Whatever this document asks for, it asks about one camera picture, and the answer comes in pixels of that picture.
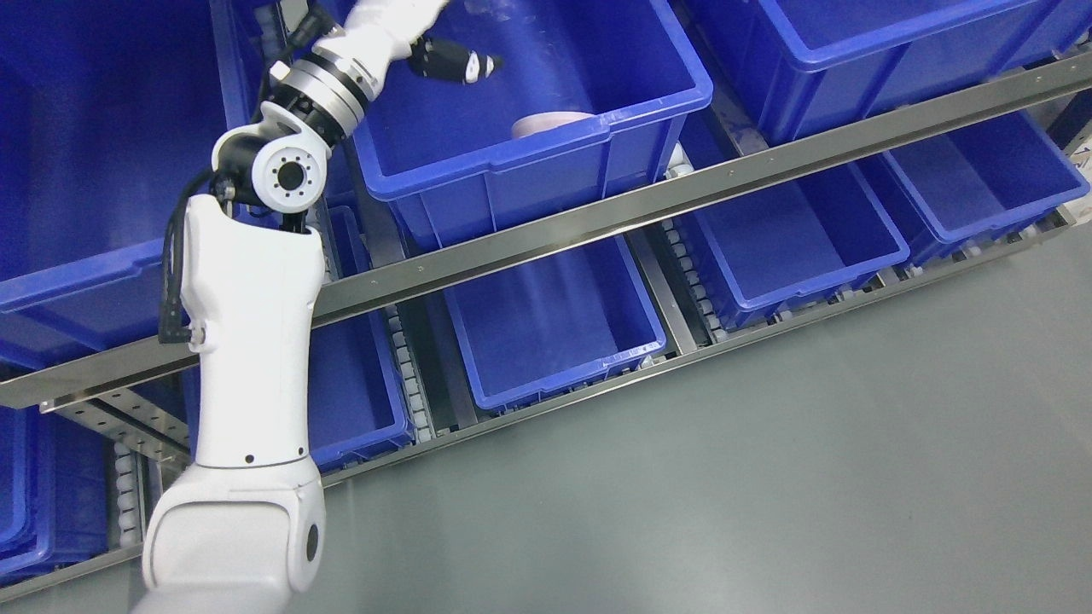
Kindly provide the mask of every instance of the blue storage crate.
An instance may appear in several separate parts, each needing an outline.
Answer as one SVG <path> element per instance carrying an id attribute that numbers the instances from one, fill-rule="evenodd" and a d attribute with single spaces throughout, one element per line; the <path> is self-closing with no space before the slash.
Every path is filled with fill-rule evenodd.
<path id="1" fill-rule="evenodd" d="M 666 345 L 621 237 L 443 293 L 474 401 L 494 413 L 636 368 Z"/>
<path id="2" fill-rule="evenodd" d="M 1088 0 L 686 0 L 744 106 L 781 144 L 1070 47 Z"/>
<path id="3" fill-rule="evenodd" d="M 29 442 L 9 459 L 32 480 L 25 527 L 0 551 L 0 585 L 86 560 L 107 548 L 105 458 L 98 434 L 60 416 L 0 408 L 0 437 Z"/>
<path id="4" fill-rule="evenodd" d="M 22 544 L 32 527 L 28 413 L 0 408 L 0 553 Z"/>
<path id="5" fill-rule="evenodd" d="M 330 210 L 343 274 L 369 268 L 360 229 L 351 209 Z M 190 448 L 197 450 L 200 415 L 198 369 L 182 374 Z M 357 316 L 311 332 L 307 383 L 307 428 L 311 458 L 322 472 L 370 460 L 414 440 L 402 375 L 394 362 L 381 311 Z"/>
<path id="6" fill-rule="evenodd" d="M 368 189 L 426 251 L 655 181 L 712 95 L 666 0 L 451 2 L 432 33 L 505 66 L 459 85 L 396 63 L 356 132 Z M 511 139 L 560 110 L 595 117 Z"/>
<path id="7" fill-rule="evenodd" d="M 3 2 L 0 40 L 0 362 L 154 334 L 167 217 L 226 128 L 209 4 Z"/>
<path id="8" fill-rule="evenodd" d="M 1031 117 L 1016 113 L 860 161 L 911 248 L 946 258 L 972 239 L 1026 228 L 1089 191 Z"/>
<path id="9" fill-rule="evenodd" d="M 735 156 L 711 115 L 692 116 L 682 131 L 696 168 Z M 725 328 L 859 288 L 910 256 L 854 164 L 713 204 L 677 225 Z"/>

